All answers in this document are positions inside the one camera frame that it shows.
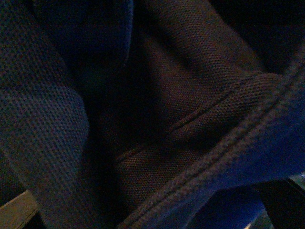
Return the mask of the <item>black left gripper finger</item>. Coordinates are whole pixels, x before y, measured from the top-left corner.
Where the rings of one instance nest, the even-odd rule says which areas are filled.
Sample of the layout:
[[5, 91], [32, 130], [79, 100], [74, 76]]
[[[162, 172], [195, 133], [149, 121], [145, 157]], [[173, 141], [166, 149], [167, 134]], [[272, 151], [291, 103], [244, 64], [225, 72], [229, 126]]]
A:
[[259, 194], [275, 229], [305, 228], [305, 179], [289, 177], [259, 184]]

